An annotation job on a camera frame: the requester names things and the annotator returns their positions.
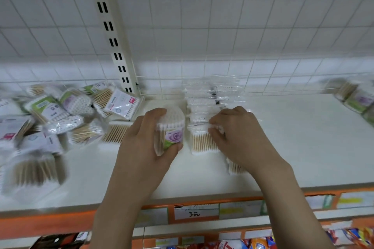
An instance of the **left hand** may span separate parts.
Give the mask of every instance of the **left hand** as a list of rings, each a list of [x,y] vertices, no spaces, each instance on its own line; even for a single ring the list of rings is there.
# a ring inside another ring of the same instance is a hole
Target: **left hand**
[[[131,199],[142,205],[157,189],[182,143],[174,144],[158,157],[154,150],[154,131],[166,109],[156,108],[138,116],[126,131],[105,196]]]

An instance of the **barcode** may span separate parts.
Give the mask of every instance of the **barcode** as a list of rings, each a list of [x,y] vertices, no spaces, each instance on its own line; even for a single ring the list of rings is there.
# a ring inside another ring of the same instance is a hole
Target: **barcode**
[[[49,104],[49,101],[45,100],[42,101],[40,104],[37,104],[36,107],[41,109],[43,106],[46,106],[47,104]]]

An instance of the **hand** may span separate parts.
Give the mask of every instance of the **hand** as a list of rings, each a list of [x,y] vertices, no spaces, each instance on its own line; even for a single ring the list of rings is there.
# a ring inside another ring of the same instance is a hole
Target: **hand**
[[[135,199],[143,204],[161,183],[183,144],[174,144],[158,157],[154,150],[154,130],[166,109],[153,109],[138,116],[126,131],[118,150],[116,164],[109,181],[108,193],[117,198]]]
[[[287,164],[266,137],[255,115],[243,107],[221,110],[209,123],[219,124],[225,131],[221,134],[216,128],[209,129],[221,152],[252,176],[262,173],[265,167]]]

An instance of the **right hand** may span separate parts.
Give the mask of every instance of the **right hand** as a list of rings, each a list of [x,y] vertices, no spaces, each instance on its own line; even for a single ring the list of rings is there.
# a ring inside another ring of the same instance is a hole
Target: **right hand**
[[[209,123],[221,125],[225,131],[221,134],[216,128],[208,130],[221,152],[252,176],[264,168],[288,165],[266,137],[255,115],[243,107],[221,110]]]

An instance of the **forearm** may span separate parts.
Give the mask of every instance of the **forearm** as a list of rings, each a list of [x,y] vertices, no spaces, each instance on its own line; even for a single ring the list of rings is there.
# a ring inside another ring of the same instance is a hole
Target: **forearm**
[[[264,195],[278,248],[334,248],[297,184],[292,167],[283,159],[274,166],[255,179]]]
[[[141,204],[114,195],[105,195],[95,215],[90,249],[131,249],[133,228]]]

